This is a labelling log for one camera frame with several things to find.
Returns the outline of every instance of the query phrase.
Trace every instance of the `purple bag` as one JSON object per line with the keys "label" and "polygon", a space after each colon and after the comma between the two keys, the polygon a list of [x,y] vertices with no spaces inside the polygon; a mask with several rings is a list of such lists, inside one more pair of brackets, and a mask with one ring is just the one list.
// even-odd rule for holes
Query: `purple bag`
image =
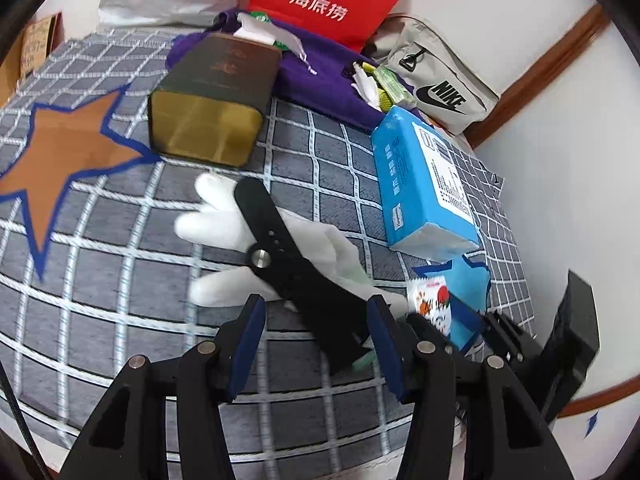
{"label": "purple bag", "polygon": [[[236,12],[236,9],[221,12],[216,23],[207,32],[178,36],[166,58],[167,69],[171,70],[182,56],[206,37],[209,32],[233,34],[238,30],[240,23],[236,19]],[[350,68],[355,61],[366,61],[373,65],[376,63],[335,43],[335,41],[313,34],[303,28],[294,27],[279,20],[273,20],[273,23],[300,38],[305,48],[306,59],[318,72],[317,75],[312,74],[295,54],[285,51],[282,53],[280,70],[273,85],[273,94],[280,99],[297,103],[346,125],[367,133],[372,132],[382,122],[385,114],[367,105],[351,87],[353,79],[343,76],[342,72],[345,68]],[[400,78],[399,80],[412,92],[411,86],[408,86]],[[417,108],[412,111],[417,115]]]}

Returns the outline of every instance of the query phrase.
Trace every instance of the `paper tissue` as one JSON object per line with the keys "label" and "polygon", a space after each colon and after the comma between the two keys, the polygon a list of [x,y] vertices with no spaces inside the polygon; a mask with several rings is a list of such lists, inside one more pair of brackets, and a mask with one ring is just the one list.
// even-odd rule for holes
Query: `paper tissue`
{"label": "paper tissue", "polygon": [[389,247],[432,262],[476,250],[478,233],[449,143],[398,106],[371,142]]}

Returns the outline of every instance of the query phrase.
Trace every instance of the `black cable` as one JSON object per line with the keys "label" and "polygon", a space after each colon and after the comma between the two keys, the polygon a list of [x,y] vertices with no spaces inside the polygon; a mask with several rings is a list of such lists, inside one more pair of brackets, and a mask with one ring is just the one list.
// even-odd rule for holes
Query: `black cable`
{"label": "black cable", "polygon": [[22,415],[22,410],[20,410],[20,406],[18,405],[18,399],[15,398],[14,389],[11,387],[11,383],[9,382],[9,378],[6,376],[6,372],[4,371],[4,367],[2,366],[2,361],[0,361],[0,387],[4,391],[6,396],[6,400],[9,403],[9,407],[11,408],[11,412],[14,414],[14,419],[18,423],[18,428],[20,428],[20,432],[24,437],[24,441],[27,443],[29,447],[29,451],[31,451],[31,455],[35,460],[40,473],[42,474],[42,480],[53,480],[47,465],[44,463],[42,459],[42,455],[40,454],[40,450],[38,446],[36,446],[36,442],[33,439],[33,435],[27,426],[27,421],[24,420],[24,416]]}

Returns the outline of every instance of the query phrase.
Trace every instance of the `nike swoosh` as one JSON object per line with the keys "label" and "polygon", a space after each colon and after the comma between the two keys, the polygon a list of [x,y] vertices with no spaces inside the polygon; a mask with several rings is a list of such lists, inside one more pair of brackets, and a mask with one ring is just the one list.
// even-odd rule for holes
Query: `nike swoosh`
{"label": "nike swoosh", "polygon": [[445,110],[450,110],[451,112],[455,112],[457,114],[465,115],[460,110],[456,110],[453,106],[446,105],[441,101],[436,101],[436,99],[431,97],[431,95],[429,95],[429,90],[431,90],[434,86],[435,85],[429,85],[429,86],[423,86],[422,88],[418,88],[415,91],[415,96],[425,104],[428,104],[428,105],[431,105],[431,106],[436,106],[438,108],[444,108]]}

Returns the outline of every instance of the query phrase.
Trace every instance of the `brown wooden trim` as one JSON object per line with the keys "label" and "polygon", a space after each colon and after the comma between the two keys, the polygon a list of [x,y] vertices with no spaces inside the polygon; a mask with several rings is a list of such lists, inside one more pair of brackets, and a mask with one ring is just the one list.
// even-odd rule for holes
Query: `brown wooden trim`
{"label": "brown wooden trim", "polygon": [[558,417],[562,418],[564,416],[578,415],[580,413],[590,412],[591,410],[597,410],[598,408],[622,400],[629,395],[633,395],[636,392],[640,392],[640,375],[603,392],[569,402]]}
{"label": "brown wooden trim", "polygon": [[464,134],[471,147],[478,147],[529,104],[587,49],[609,22],[609,16],[600,4],[591,7],[553,47],[504,91],[484,121],[471,123],[466,128]]}

